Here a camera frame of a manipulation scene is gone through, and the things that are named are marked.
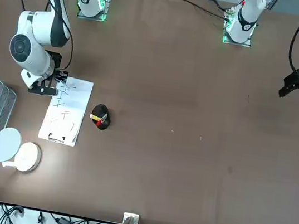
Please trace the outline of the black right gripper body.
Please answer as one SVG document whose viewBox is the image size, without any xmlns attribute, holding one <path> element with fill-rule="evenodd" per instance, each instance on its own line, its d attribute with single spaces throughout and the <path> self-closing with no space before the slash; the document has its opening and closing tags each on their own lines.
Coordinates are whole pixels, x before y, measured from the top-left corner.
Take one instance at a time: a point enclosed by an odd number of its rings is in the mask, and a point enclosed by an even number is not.
<svg viewBox="0 0 299 224">
<path fill-rule="evenodd" d="M 55 71 L 60 67 L 62 56 L 58 52 L 45 51 L 45 61 L 43 63 L 44 70 Z"/>
</svg>

